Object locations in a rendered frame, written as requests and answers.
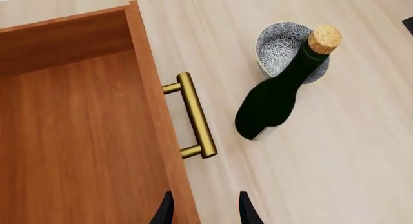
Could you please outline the wooden cabinet drawer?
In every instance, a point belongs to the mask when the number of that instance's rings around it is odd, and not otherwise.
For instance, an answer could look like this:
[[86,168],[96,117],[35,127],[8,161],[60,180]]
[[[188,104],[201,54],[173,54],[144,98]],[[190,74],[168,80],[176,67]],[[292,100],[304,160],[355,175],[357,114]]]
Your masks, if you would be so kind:
[[0,224],[200,224],[141,12],[0,29]]

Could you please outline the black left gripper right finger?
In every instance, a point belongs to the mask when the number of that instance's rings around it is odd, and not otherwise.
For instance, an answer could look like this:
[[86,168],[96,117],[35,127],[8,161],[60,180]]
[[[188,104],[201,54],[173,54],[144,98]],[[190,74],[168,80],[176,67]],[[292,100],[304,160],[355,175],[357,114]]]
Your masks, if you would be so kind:
[[246,191],[239,193],[239,215],[241,224],[264,224]]

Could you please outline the flat black object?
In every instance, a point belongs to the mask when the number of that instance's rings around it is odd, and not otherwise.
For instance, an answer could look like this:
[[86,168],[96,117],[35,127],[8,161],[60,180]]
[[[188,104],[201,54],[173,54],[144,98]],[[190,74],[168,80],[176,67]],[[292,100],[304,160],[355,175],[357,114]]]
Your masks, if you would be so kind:
[[402,23],[407,28],[407,30],[413,35],[413,16],[402,20]]

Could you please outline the blue white patterned bowl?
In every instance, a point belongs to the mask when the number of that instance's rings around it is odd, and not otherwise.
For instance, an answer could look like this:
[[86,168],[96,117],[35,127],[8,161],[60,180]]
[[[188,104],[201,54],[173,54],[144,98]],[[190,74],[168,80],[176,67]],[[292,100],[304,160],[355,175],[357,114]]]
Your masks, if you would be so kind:
[[337,28],[321,25],[311,29],[295,22],[277,22],[267,26],[256,39],[256,58],[265,80],[256,88],[268,88],[296,57],[303,44],[308,43],[317,53],[332,53],[341,43]]

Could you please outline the dark green wine bottle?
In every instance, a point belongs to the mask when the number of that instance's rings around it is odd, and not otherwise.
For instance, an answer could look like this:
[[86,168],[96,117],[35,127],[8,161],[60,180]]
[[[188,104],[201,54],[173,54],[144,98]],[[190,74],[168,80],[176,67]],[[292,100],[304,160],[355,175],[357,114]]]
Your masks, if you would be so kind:
[[299,87],[328,59],[341,40],[339,30],[330,25],[320,25],[311,31],[286,68],[247,94],[235,116],[238,133],[254,141],[282,125],[292,113]]

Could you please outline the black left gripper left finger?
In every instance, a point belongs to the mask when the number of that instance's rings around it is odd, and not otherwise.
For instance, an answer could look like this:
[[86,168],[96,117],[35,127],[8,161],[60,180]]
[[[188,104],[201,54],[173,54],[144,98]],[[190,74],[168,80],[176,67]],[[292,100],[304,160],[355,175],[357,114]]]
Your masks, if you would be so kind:
[[174,199],[172,192],[165,192],[165,196],[152,218],[152,224],[172,224],[174,215]]

